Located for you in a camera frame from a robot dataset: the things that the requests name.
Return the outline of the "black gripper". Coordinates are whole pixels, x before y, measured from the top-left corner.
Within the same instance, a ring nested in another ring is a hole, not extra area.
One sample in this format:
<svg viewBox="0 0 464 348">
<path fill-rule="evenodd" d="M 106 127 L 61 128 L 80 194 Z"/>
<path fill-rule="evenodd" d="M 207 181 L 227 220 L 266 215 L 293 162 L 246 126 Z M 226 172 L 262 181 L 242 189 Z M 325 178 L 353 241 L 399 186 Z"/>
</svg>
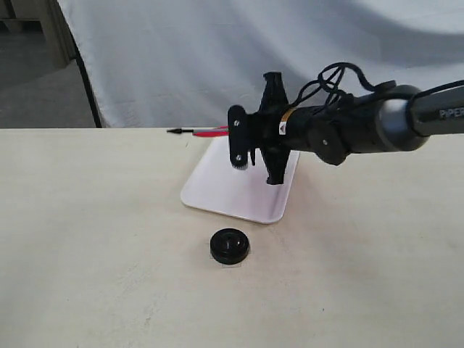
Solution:
<svg viewBox="0 0 464 348">
<path fill-rule="evenodd" d="M 280 72 L 267 72 L 263 77 L 265 90 L 259 109 L 250 116 L 249 127 L 249 117 L 242 106 L 233 105 L 228 110 L 229 158 L 234 168 L 245 170 L 248 154 L 252 166 L 255 166 L 256 151 L 259 149 L 268 172 L 266 183 L 281 185 L 290 149 L 283 145 L 278 128 L 283 114 L 289 109 L 289 100 Z"/>
</svg>

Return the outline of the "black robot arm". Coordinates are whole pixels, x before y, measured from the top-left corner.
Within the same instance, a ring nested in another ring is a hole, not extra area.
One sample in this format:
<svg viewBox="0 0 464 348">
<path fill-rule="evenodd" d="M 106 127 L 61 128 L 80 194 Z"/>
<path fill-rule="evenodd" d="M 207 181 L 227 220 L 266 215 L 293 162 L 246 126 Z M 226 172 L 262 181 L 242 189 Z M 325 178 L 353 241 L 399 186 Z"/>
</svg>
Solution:
<svg viewBox="0 0 464 348">
<path fill-rule="evenodd" d="M 412 152 L 431 136 L 463 133 L 461 80 L 420 91 L 389 81 L 371 93 L 342 94 L 327 106 L 290 105 L 279 72 L 264 75 L 259 109 L 228 110 L 229 160 L 236 169 L 260 152 L 270 185 L 281 185 L 292 151 L 310 152 L 329 165 L 351 154 Z"/>
</svg>

